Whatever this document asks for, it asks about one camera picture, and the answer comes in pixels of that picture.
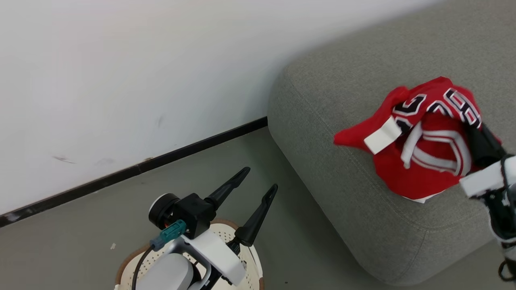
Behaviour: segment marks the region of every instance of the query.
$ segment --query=robotic hand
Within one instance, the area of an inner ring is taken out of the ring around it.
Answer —
[[[485,124],[482,129],[466,127],[473,162],[483,168],[460,180],[471,199],[489,211],[493,235],[505,256],[498,269],[505,282],[516,282],[516,156],[507,154]],[[507,266],[510,277],[503,274]]]
[[[137,281],[137,275],[134,275],[132,290],[209,290],[220,278],[234,285],[244,279],[246,265],[238,257],[240,244],[253,245],[278,186],[274,184],[263,196],[260,206],[246,224],[236,230],[232,241],[225,244],[208,229],[217,209],[250,170],[245,167],[205,199],[197,194],[183,199],[165,194],[152,204],[149,220],[162,232],[151,240],[134,273],[139,272],[152,250],[161,250],[165,244],[173,242],[145,276]],[[206,269],[203,277],[183,253],[188,253]]]

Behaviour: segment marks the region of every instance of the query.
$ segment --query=white wall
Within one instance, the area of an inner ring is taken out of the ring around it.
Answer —
[[[292,58],[436,1],[4,1],[0,213],[263,117]]]

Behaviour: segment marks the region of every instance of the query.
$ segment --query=black baseboard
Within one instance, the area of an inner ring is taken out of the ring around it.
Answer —
[[[83,197],[92,192],[100,190],[104,187],[113,185],[117,182],[121,182],[123,180],[129,179],[131,177],[134,177],[134,176],[140,175],[144,172],[147,172],[149,170],[152,170],[154,168],[158,168],[165,164],[169,164],[169,163],[176,161],[178,159],[181,159],[183,157],[195,154],[204,149],[208,149],[215,145],[219,145],[219,144],[229,141],[233,138],[240,137],[247,133],[251,133],[251,132],[258,130],[260,128],[263,128],[265,126],[267,126],[267,117],[263,117],[256,121],[242,125],[238,128],[229,130],[227,132],[215,135],[208,139],[204,139],[204,140],[201,140],[194,144],[188,145],[186,147],[163,154],[163,155],[155,157],[151,160],[142,162],[135,166],[131,166],[124,170],[115,172],[111,175],[94,180],[90,183],[81,185],[79,187],[72,188],[61,194],[58,194],[51,198],[39,201],[32,205],[28,205],[26,207],[20,208],[13,212],[3,214],[0,216],[0,228],[5,227],[6,225],[9,225],[9,224],[15,223],[17,221],[20,221],[22,219],[28,218],[30,216],[33,216],[37,213],[44,212],[44,211],[54,208],[56,206],[70,202],[74,199]]]

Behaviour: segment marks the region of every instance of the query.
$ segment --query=teal connector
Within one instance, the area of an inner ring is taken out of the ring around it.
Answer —
[[[158,237],[151,240],[151,247],[154,246],[154,251],[161,250],[166,243],[173,239],[180,237],[186,232],[186,223],[183,220],[177,220],[168,228],[162,230]]]

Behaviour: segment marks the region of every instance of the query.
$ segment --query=gray floor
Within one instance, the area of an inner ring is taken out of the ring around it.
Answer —
[[[113,289],[124,258],[158,233],[147,220],[156,197],[206,196],[244,166],[251,172],[218,217],[242,224],[278,183],[255,243],[266,289],[399,289],[376,281],[356,263],[267,128],[0,229],[0,288]],[[514,289],[498,280],[501,260],[491,243],[404,289]]]

